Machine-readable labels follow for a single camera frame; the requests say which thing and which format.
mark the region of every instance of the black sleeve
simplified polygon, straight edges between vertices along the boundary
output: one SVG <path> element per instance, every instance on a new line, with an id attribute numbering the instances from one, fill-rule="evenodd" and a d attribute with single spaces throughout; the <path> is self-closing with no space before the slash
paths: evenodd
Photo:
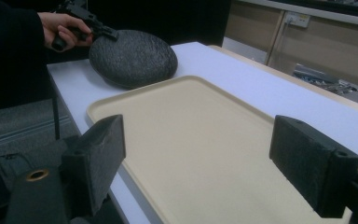
<path id="1" fill-rule="evenodd" d="M 43 48 L 44 34 L 37 13 L 14 9 L 0 1 L 0 60 Z"/>
<path id="2" fill-rule="evenodd" d="M 49 79 L 44 38 L 36 11 L 0 1 L 0 107 L 29 103 L 45 94 L 41 91 Z"/>

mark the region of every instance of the handle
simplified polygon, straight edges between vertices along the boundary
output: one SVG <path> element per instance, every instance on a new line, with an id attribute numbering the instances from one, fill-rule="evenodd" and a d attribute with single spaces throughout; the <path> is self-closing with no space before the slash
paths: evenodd
<path id="1" fill-rule="evenodd" d="M 66 42 L 59 35 L 56 35 L 51 43 L 51 47 L 55 50 L 62 51 L 66 47 Z"/>
<path id="2" fill-rule="evenodd" d="M 87 34 L 84 34 L 77 27 L 67 27 L 78 39 L 85 41 L 87 39 Z M 54 37 L 53 42 L 51 43 L 51 47 L 55 50 L 62 51 L 66 47 L 66 42 L 58 35 Z"/>

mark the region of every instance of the black foam pad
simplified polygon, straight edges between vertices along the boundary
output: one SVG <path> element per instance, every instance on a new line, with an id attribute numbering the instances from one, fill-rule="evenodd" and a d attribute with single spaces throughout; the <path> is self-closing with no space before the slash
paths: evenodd
<path id="1" fill-rule="evenodd" d="M 106 82 L 135 89 L 173 77 L 177 58 L 160 38 L 134 30 L 119 30 L 118 39 L 101 36 L 89 50 L 92 67 Z"/>
<path id="2" fill-rule="evenodd" d="M 269 157 L 320 217 L 342 217 L 357 154 L 301 120 L 276 116 Z"/>

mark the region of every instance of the floor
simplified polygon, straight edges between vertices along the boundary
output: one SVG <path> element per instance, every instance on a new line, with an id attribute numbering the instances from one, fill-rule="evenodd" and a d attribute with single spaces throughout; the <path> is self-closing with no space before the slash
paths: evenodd
<path id="1" fill-rule="evenodd" d="M 76 127 L 60 101 L 58 105 L 61 138 L 76 135 Z M 0 110 L 0 155 L 42 147 L 55 137 L 51 100 Z"/>

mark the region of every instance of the finger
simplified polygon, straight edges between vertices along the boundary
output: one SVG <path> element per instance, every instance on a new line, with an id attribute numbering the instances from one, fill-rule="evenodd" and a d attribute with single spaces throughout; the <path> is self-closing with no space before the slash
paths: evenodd
<path id="1" fill-rule="evenodd" d="M 76 45 L 77 46 L 90 46 L 92 44 L 92 35 L 87 36 L 86 40 L 82 40 L 82 41 L 77 41 Z"/>
<path id="2" fill-rule="evenodd" d="M 86 35 L 91 34 L 91 29 L 81 19 L 68 16 L 66 23 L 67 26 L 79 28 L 79 30 Z"/>
<path id="3" fill-rule="evenodd" d="M 58 26 L 58 31 L 59 32 L 63 32 L 69 36 L 71 36 L 71 38 L 74 40 L 74 42 L 77 42 L 77 35 L 75 35 L 72 31 L 70 31 L 68 28 L 63 27 L 61 25 Z"/>
<path id="4" fill-rule="evenodd" d="M 71 49 L 75 46 L 76 41 L 67 33 L 59 31 L 58 35 L 63 39 L 63 41 L 66 42 L 66 47 L 63 49 L 63 51 Z"/>

